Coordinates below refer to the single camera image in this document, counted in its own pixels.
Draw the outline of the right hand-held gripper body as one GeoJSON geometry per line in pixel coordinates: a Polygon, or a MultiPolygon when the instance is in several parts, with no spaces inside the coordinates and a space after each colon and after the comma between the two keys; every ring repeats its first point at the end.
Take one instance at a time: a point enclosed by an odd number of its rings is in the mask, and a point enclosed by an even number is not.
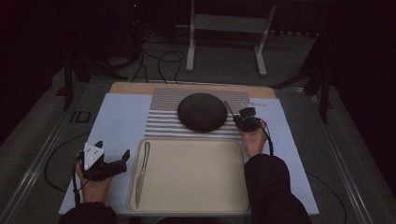
{"type": "Polygon", "coordinates": [[[256,117],[256,109],[254,107],[245,107],[239,111],[241,122],[235,123],[235,126],[242,132],[255,132],[262,128],[263,120],[256,117]]]}

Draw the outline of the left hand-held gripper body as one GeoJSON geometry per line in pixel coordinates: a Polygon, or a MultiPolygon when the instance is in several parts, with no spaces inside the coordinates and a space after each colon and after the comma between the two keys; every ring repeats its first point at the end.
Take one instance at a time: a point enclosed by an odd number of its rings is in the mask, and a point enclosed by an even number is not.
{"type": "Polygon", "coordinates": [[[88,180],[101,181],[127,171],[127,162],[123,162],[121,159],[105,162],[105,151],[103,148],[86,143],[80,155],[82,173],[88,180]]]}

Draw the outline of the silver fork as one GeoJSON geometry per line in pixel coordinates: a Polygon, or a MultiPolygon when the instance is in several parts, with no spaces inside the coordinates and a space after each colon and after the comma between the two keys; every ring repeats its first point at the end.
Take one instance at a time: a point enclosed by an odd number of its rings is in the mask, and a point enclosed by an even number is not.
{"type": "Polygon", "coordinates": [[[232,111],[232,109],[231,109],[230,105],[228,104],[228,102],[227,101],[223,101],[223,103],[225,104],[227,110],[230,112],[230,114],[234,118],[234,112],[232,111]]]}

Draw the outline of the silver table knife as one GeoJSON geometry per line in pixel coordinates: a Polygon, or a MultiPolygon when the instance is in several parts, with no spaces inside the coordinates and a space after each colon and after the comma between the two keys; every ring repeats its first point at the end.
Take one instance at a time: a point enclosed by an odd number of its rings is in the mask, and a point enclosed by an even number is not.
{"type": "Polygon", "coordinates": [[[143,158],[143,163],[142,163],[142,167],[141,167],[141,171],[139,176],[136,179],[136,188],[135,188],[135,205],[136,208],[139,207],[140,204],[140,199],[141,199],[141,195],[142,195],[142,190],[143,190],[143,185],[144,185],[144,178],[145,178],[145,172],[147,169],[147,164],[148,164],[148,160],[149,160],[149,152],[150,152],[150,142],[145,142],[144,145],[144,158],[143,158]]]}

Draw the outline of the dark round plate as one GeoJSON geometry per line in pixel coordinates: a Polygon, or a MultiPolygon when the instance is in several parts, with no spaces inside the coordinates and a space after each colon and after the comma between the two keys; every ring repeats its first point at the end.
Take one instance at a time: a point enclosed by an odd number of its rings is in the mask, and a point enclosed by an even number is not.
{"type": "Polygon", "coordinates": [[[194,93],[179,103],[177,116],[188,129],[208,133],[225,123],[228,111],[218,97],[208,93],[194,93]]]}

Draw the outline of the beige tray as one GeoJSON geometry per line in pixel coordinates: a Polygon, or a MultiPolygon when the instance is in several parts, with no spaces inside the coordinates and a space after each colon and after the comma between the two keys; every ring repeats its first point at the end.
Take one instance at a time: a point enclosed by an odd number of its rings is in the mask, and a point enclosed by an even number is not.
{"type": "Polygon", "coordinates": [[[135,157],[129,209],[139,215],[237,215],[248,207],[242,150],[231,139],[147,138],[135,157]],[[135,205],[145,142],[148,164],[135,205]]]}

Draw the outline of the person's right hand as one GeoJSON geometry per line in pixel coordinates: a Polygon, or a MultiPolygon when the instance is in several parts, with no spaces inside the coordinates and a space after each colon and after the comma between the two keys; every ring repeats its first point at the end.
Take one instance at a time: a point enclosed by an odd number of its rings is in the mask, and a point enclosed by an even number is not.
{"type": "Polygon", "coordinates": [[[256,155],[262,154],[264,144],[267,141],[265,134],[266,124],[261,122],[261,127],[255,132],[241,132],[243,148],[250,159],[256,155]]]}

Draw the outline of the person's left hand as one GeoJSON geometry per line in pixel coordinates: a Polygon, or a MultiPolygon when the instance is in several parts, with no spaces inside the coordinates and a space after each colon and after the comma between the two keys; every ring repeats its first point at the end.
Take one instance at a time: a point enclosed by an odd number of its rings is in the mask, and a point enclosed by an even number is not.
{"type": "Polygon", "coordinates": [[[76,165],[76,172],[82,186],[84,203],[105,203],[112,178],[101,181],[90,181],[83,176],[80,163],[76,165]]]}

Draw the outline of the pale blue board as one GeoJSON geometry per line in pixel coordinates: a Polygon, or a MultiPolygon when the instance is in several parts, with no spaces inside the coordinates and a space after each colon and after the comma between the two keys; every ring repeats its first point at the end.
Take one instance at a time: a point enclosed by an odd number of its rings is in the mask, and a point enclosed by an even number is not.
{"type": "MultiPolygon", "coordinates": [[[[135,157],[138,147],[142,140],[147,138],[189,138],[189,137],[146,137],[145,128],[147,124],[149,107],[152,96],[146,94],[121,94],[109,93],[106,95],[102,106],[99,110],[92,131],[88,138],[89,144],[95,144],[103,141],[103,149],[107,161],[114,161],[126,151],[130,150],[130,159],[127,161],[127,171],[116,175],[109,189],[106,203],[119,216],[152,216],[152,217],[170,217],[170,216],[191,216],[190,214],[179,215],[152,215],[152,214],[135,214],[128,207],[130,190],[133,182],[133,171],[135,157]]],[[[231,139],[239,143],[242,150],[244,166],[248,157],[242,149],[241,137],[231,139]]],[[[215,217],[227,216],[244,216],[248,214],[248,209],[237,215],[222,215],[215,217]]]]}

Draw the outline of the striped placemat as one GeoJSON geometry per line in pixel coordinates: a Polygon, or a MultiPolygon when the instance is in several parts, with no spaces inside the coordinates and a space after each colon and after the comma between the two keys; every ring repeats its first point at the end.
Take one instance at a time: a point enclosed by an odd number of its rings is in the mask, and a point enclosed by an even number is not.
{"type": "Polygon", "coordinates": [[[181,123],[177,115],[178,105],[185,97],[194,93],[208,93],[218,97],[221,101],[226,101],[235,114],[250,104],[249,94],[246,91],[156,88],[149,107],[145,136],[239,139],[239,132],[236,130],[233,116],[230,113],[221,127],[208,133],[192,131],[181,123]]]}

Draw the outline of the black stand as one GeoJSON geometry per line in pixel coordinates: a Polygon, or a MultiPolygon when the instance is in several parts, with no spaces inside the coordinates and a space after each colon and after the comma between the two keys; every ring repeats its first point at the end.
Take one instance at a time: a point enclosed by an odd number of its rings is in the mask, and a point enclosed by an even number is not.
{"type": "Polygon", "coordinates": [[[281,90],[297,81],[308,78],[303,93],[314,96],[318,91],[321,91],[318,114],[325,124],[328,123],[327,110],[332,74],[332,47],[332,39],[328,35],[319,33],[298,74],[271,86],[272,89],[281,90]]]}
{"type": "Polygon", "coordinates": [[[73,74],[76,74],[78,80],[88,82],[92,78],[88,67],[97,69],[113,79],[125,80],[125,77],[113,72],[108,66],[95,60],[92,56],[76,49],[67,49],[64,53],[64,86],[56,93],[57,96],[64,98],[63,111],[67,111],[73,103],[73,74]]]}

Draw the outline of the grey metal stand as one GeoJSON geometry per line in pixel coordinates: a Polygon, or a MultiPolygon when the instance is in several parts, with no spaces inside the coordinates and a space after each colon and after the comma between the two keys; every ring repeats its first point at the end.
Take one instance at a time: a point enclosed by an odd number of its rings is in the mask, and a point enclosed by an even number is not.
{"type": "Polygon", "coordinates": [[[261,77],[266,77],[267,71],[262,52],[267,36],[270,33],[272,20],[276,12],[276,6],[270,6],[267,16],[264,19],[259,19],[250,17],[197,14],[195,12],[195,1],[196,0],[191,0],[189,25],[190,39],[187,53],[186,71],[192,72],[194,68],[196,30],[239,32],[261,35],[262,39],[260,43],[254,48],[254,54],[259,75],[261,77]]]}

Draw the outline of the black rectangular floor frame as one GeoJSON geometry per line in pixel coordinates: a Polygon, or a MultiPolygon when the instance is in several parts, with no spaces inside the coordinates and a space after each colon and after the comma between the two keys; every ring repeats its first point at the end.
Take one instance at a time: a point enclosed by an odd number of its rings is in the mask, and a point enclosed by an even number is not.
{"type": "Polygon", "coordinates": [[[89,111],[74,111],[70,123],[87,123],[91,119],[92,113],[89,111]]]}

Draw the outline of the metal floor rail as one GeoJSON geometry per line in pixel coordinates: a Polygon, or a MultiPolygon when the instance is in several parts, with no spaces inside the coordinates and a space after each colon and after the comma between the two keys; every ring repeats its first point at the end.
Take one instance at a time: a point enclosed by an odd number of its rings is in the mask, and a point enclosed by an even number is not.
{"type": "Polygon", "coordinates": [[[276,94],[298,94],[304,96],[311,106],[311,110],[314,113],[314,117],[318,125],[324,132],[327,142],[330,145],[330,154],[332,155],[332,160],[337,169],[343,186],[346,190],[348,199],[355,211],[355,214],[360,222],[360,224],[374,224],[374,221],[369,214],[365,202],[361,197],[361,193],[352,177],[352,174],[347,168],[347,164],[341,154],[339,146],[337,146],[336,141],[332,135],[329,125],[326,124],[321,116],[319,115],[319,101],[315,95],[305,95],[302,88],[285,88],[283,90],[275,90],[276,94]]]}
{"type": "Polygon", "coordinates": [[[0,224],[18,214],[87,87],[75,84],[64,109],[64,98],[56,94],[60,86],[52,86],[0,146],[0,224]]]}

